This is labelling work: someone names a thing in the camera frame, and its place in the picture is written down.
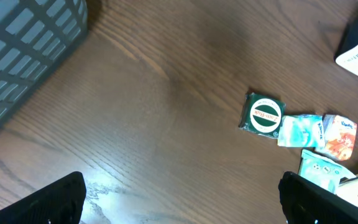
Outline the teal small tissue pack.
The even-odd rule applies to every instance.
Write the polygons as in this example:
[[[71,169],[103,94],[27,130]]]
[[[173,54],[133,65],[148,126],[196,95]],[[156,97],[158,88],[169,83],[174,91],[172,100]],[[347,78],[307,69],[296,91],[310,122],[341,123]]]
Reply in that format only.
[[[323,116],[285,115],[282,118],[277,144],[281,147],[323,147]]]

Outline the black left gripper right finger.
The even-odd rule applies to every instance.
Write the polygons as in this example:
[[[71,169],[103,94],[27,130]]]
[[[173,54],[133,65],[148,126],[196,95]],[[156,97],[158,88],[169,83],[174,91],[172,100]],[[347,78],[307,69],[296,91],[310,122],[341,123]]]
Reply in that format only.
[[[288,224],[358,224],[358,207],[287,171],[278,185],[280,203]]]

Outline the teal long snack packet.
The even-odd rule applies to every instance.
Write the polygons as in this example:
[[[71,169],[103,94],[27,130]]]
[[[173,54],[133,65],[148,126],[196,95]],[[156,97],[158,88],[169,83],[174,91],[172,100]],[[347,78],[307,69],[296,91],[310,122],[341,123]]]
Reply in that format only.
[[[335,194],[343,178],[353,179],[356,175],[333,160],[303,149],[298,175]]]

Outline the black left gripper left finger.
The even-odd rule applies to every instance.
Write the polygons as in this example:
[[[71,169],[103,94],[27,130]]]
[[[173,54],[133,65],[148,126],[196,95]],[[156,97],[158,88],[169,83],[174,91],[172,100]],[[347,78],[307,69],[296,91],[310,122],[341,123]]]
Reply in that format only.
[[[79,224],[86,197],[75,171],[0,210],[0,224]]]

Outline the green round-logo box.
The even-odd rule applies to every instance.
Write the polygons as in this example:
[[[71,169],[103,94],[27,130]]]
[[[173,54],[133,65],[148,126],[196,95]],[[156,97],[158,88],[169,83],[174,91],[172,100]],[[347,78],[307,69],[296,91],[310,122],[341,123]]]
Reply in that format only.
[[[286,104],[271,97],[246,95],[239,128],[272,139],[278,138]]]

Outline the orange small tissue pack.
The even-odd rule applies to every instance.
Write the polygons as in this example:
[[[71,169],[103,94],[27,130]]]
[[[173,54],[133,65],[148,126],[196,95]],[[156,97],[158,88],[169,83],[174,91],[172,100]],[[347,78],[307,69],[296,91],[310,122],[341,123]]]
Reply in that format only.
[[[335,161],[350,159],[356,141],[357,124],[340,115],[326,114],[323,129],[324,145],[315,151]]]

